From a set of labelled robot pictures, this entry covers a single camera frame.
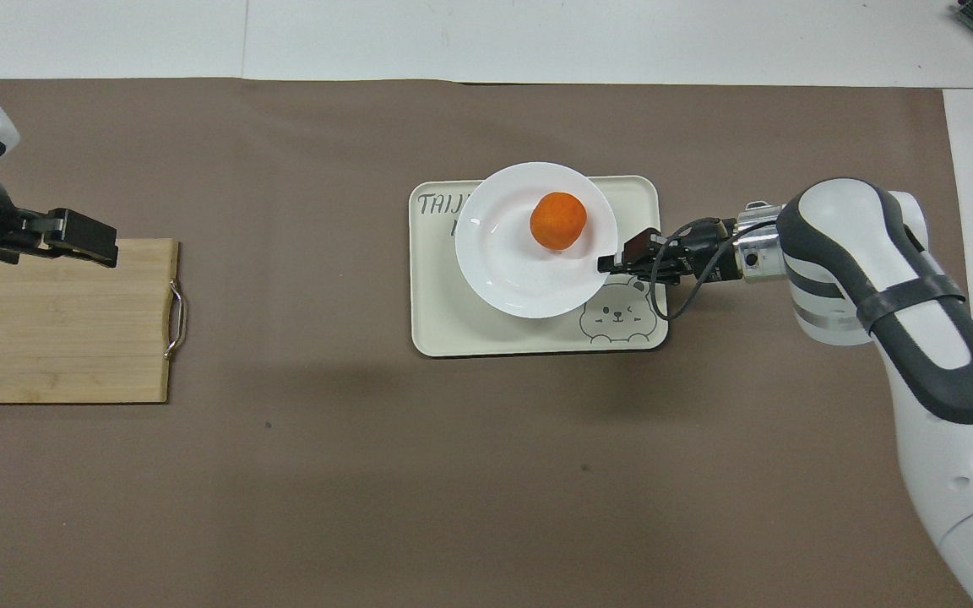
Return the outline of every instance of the bear face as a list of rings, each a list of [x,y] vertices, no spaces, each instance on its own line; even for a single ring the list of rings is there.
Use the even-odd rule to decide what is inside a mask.
[[[602,342],[650,342],[649,336],[659,324],[652,312],[649,286],[628,277],[625,282],[607,282],[580,314],[580,331],[592,344]]]

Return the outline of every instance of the cutting board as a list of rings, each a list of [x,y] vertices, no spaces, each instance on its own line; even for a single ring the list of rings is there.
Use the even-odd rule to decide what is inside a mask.
[[[114,269],[0,262],[0,404],[166,401],[178,242],[117,245]]]

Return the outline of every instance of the white plate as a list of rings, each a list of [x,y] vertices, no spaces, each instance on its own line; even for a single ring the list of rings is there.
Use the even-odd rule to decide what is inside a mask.
[[[564,251],[532,238],[529,219],[540,199],[571,193],[588,212],[584,231]],[[606,282],[597,259],[617,250],[617,222],[595,184],[567,166],[525,162],[483,180],[460,210],[456,261],[471,289],[491,307],[529,319],[570,312]]]

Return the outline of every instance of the orange fruit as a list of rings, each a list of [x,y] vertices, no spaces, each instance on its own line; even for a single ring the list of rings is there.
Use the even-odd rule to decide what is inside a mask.
[[[532,237],[547,249],[561,251],[573,245],[587,223],[588,212],[571,193],[548,193],[532,211]]]

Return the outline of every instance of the metal handle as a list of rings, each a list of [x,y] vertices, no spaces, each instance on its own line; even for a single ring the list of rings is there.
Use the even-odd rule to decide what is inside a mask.
[[[170,360],[172,355],[175,354],[175,350],[178,350],[178,347],[182,346],[182,342],[186,339],[186,297],[182,296],[177,280],[169,281],[169,285],[171,286],[171,296],[174,297],[175,301],[178,301],[178,323],[175,323],[175,336],[171,339],[171,343],[167,344],[167,349],[163,351],[163,358]]]

